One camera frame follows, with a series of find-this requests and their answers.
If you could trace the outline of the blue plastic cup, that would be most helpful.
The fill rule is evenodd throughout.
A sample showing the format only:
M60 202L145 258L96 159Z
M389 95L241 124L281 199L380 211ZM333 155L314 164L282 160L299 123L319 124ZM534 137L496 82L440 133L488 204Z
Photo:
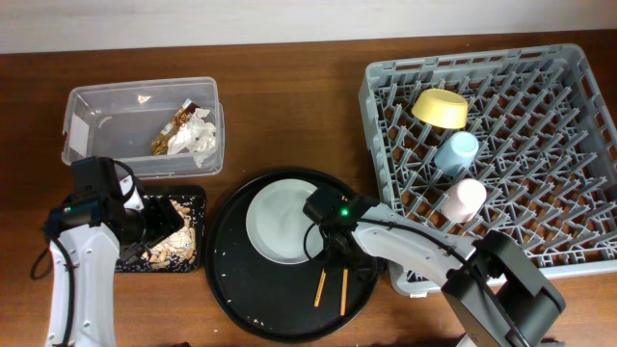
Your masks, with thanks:
M467 131L459 131L439 147L434 163L444 174L455 176L473 163L478 150L476 137Z

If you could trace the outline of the yellow bowl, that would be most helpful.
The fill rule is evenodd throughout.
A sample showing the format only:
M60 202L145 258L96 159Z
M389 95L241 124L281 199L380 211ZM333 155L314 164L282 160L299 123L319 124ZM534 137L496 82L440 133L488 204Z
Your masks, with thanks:
M459 94L443 90L423 91L412 107L412 114L432 126L461 129L466 126L469 105Z

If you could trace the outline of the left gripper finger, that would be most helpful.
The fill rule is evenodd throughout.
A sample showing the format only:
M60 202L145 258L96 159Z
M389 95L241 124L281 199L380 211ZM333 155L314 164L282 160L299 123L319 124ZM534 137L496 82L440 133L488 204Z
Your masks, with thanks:
M184 219L167 196L148 198L143 217L146 221L144 241L164 240L184 227Z
M134 242L131 244L120 244L120 254L118 262L133 263L137 261L144 252L150 248L149 242Z

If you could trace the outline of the brown snack wrapper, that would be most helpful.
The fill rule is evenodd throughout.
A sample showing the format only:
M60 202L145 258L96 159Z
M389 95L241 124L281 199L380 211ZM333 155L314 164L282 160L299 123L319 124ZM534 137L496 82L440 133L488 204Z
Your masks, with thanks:
M179 130L180 126L192 117L198 105L191 99L186 99L182 106L176 111L172 119L160 130L156 138L150 145L152 155L162 155L168 150L169 140Z

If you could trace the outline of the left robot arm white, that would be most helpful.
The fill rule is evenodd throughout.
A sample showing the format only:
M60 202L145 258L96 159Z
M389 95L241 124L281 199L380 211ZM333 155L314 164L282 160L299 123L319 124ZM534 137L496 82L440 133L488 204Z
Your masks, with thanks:
M71 169L74 192L43 227L54 276L45 343L113 346L117 262L138 259L184 221L168 198L145 197L121 161L93 156Z

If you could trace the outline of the pink plastic cup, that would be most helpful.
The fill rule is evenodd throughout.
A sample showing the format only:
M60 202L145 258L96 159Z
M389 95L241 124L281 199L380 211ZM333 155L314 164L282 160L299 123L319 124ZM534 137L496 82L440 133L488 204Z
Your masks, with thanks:
M449 221L458 224L472 220L487 198L485 186L473 178L462 179L450 187L446 194L447 200L440 212Z

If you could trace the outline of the food scraps and shells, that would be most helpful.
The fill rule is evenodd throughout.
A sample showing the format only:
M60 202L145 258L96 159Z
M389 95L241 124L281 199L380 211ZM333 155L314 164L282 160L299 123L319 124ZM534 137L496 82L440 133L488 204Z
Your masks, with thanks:
M198 267L203 227L203 199L196 196L170 196L184 227L155 246L133 263L117 262L117 273L189 273Z

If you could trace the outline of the white napkin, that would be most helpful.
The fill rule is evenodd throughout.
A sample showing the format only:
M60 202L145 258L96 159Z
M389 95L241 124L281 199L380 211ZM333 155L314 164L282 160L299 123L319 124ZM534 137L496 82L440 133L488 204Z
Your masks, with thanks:
M178 154L184 149L196 153L194 161L200 168L201 163L215 151L217 145L217 128L212 122L205 121L210 113L210 109L197 108L168 141L167 153Z

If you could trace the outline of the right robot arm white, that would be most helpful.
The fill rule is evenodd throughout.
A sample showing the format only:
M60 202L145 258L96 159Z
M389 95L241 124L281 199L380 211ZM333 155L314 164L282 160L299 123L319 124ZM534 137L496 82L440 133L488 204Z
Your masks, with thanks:
M566 308L559 291L506 234L440 232L356 195L322 186L304 214L349 262L379 257L436 284L466 331L463 346L538 346Z

